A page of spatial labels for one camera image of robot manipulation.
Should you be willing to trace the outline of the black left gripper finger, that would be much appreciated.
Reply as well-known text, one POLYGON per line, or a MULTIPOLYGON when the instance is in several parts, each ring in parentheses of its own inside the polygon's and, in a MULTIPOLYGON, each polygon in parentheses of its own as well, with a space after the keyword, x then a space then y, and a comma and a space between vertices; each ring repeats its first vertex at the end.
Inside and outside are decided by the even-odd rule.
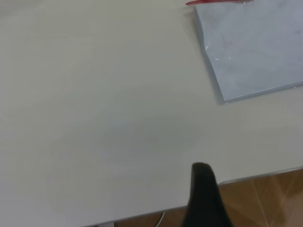
POLYGON ((194 163, 191 170, 189 202, 183 227, 231 227, 212 168, 194 163))

